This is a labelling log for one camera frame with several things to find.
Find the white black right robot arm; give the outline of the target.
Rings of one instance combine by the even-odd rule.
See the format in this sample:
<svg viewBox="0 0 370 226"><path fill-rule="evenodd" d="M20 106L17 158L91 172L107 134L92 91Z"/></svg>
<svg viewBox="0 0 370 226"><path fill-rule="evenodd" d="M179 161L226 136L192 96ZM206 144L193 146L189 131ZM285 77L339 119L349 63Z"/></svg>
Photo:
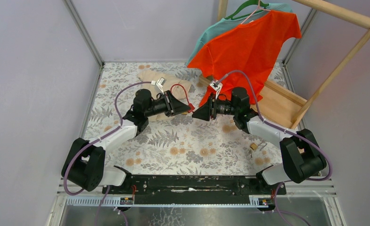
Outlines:
<svg viewBox="0 0 370 226"><path fill-rule="evenodd" d="M211 94L192 117L209 121L219 114L232 115L239 130L261 137L280 149L282 163L257 173L255 187L259 193L267 194L279 182L292 181L299 184L327 166L310 130L286 129L264 119L250 107L245 88L234 88L230 100L221 100Z"/></svg>

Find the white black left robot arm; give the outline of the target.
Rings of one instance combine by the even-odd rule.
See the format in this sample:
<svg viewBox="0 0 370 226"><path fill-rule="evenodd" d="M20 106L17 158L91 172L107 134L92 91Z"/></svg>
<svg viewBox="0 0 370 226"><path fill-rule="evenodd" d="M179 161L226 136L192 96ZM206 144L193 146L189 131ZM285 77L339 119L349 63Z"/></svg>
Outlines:
<svg viewBox="0 0 370 226"><path fill-rule="evenodd" d="M81 191L93 191L98 186L113 186L124 194L131 188L129 173L121 167L106 167L105 157L110 151L117 149L124 142L135 138L148 126L148 118L157 114L167 117L191 111L191 106L176 99L167 90L153 98L148 89L140 89L135 93L132 107L118 125L92 141L76 139L69 150L61 171L64 190L69 195L67 186L72 182Z"/></svg>

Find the red cable lock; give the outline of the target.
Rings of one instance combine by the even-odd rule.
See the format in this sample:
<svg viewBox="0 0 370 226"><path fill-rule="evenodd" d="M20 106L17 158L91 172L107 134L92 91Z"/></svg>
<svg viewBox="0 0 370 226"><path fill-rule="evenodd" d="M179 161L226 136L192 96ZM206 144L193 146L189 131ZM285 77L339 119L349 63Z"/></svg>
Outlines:
<svg viewBox="0 0 370 226"><path fill-rule="evenodd" d="M180 83L173 84L170 87L170 91L172 92L172 94L174 95L175 98L177 98L179 100L182 100L182 99L186 100L186 104L190 108L187 111L188 113L194 112L195 107L193 106L193 104L189 100L188 89L183 84L180 84Z"/></svg>

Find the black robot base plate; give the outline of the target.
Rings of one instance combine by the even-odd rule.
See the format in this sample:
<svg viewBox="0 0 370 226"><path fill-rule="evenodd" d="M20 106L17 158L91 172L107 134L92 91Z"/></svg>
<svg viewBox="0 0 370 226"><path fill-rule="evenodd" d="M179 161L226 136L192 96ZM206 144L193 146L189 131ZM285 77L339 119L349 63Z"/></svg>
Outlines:
<svg viewBox="0 0 370 226"><path fill-rule="evenodd" d="M286 195L286 187L279 184L265 185L255 176L205 176L205 175L134 175L127 173L119 186L103 188L102 193L147 197L173 196L200 197L202 199L235 196L258 196L271 198L273 194Z"/></svg>

